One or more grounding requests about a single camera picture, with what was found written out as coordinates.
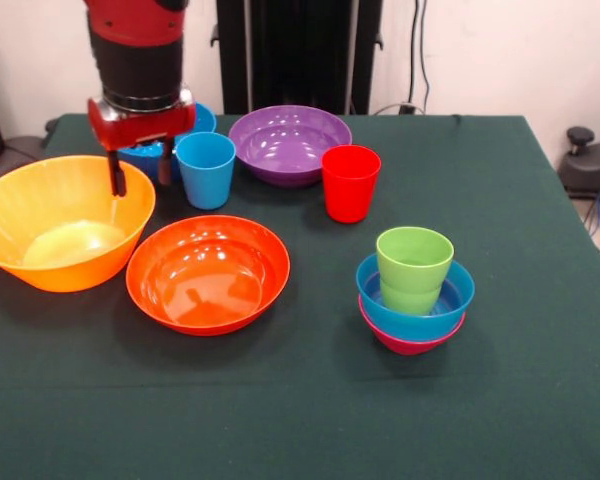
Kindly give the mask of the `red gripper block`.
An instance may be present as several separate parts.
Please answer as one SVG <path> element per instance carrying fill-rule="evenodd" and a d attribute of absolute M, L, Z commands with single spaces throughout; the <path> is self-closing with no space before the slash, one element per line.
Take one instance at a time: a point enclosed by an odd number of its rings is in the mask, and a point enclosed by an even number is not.
<path fill-rule="evenodd" d="M 108 151 L 112 194 L 124 197 L 126 180 L 116 150 L 139 144 L 141 171 L 160 185 L 171 185 L 175 137 L 194 127 L 196 107 L 191 90 L 182 86 L 178 100 L 165 110 L 129 112 L 96 97 L 87 102 L 87 117 L 96 139 Z M 160 156 L 151 156 L 158 144 L 162 148 Z"/>

